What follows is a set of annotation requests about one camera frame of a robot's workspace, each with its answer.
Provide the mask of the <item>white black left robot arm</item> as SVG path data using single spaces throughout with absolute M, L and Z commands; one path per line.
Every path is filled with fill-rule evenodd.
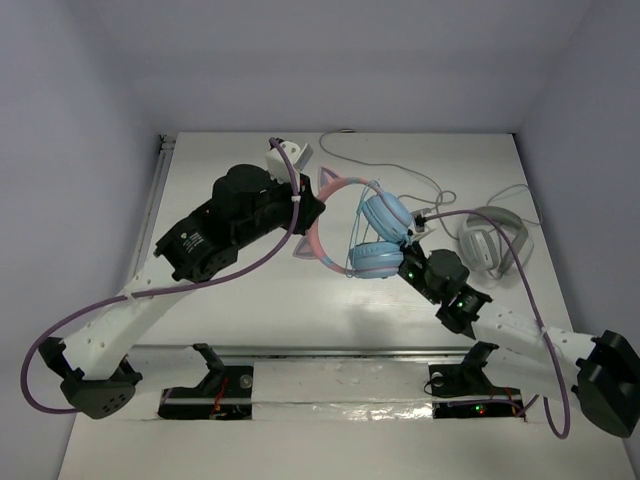
M 210 197 L 156 243 L 143 267 L 112 298 L 87 306 L 65 326 L 94 318 L 64 337 L 47 331 L 29 350 L 61 379 L 68 412 L 103 419 L 136 394 L 168 388 L 169 368 L 137 367 L 128 354 L 174 305 L 197 290 L 241 278 L 304 234 L 324 212 L 302 162 L 269 169 L 239 164 L 217 179 Z

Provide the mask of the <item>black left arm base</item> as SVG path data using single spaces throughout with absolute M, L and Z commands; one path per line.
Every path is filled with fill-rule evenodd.
M 193 387 L 172 387 L 162 393 L 158 416 L 164 420 L 251 420 L 253 365 L 225 365 L 205 343 L 192 345 L 207 366 Z

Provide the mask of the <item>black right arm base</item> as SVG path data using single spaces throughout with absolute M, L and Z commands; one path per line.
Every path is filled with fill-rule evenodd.
M 436 419 L 525 417 L 520 391 L 492 384 L 483 368 L 498 347 L 477 342 L 459 364 L 436 364 L 428 369 L 423 391 L 435 400 Z

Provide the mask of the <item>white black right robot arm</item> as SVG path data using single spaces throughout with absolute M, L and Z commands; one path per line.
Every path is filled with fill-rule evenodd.
M 436 305 L 436 317 L 474 344 L 459 364 L 432 368 L 439 398 L 527 391 L 576 408 L 604 432 L 632 435 L 639 422 L 639 356 L 619 333 L 599 336 L 542 327 L 468 285 L 456 253 L 403 248 L 400 277 Z

